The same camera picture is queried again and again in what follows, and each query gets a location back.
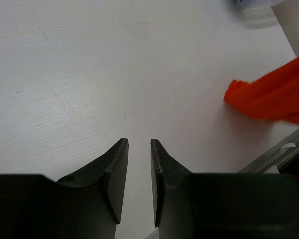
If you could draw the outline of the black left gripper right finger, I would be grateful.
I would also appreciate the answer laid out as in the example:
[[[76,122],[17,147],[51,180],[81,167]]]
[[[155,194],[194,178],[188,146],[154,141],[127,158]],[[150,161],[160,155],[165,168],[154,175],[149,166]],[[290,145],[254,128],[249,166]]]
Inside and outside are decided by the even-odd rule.
[[[299,239],[299,179],[193,173],[151,141],[154,222],[161,239]]]

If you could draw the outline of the orange t shirt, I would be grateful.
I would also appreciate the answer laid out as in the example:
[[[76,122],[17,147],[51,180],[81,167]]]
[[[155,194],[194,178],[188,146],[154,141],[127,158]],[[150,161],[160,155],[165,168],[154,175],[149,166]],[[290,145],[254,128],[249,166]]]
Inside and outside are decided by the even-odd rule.
[[[299,57],[254,82],[233,80],[224,101],[254,120],[299,125]]]

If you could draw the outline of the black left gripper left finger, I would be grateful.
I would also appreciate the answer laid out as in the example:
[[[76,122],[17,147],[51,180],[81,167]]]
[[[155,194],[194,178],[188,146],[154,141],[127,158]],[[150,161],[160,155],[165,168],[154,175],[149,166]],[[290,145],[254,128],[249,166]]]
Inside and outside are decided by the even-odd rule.
[[[112,239],[120,223],[128,140],[53,181],[0,174],[0,239]]]

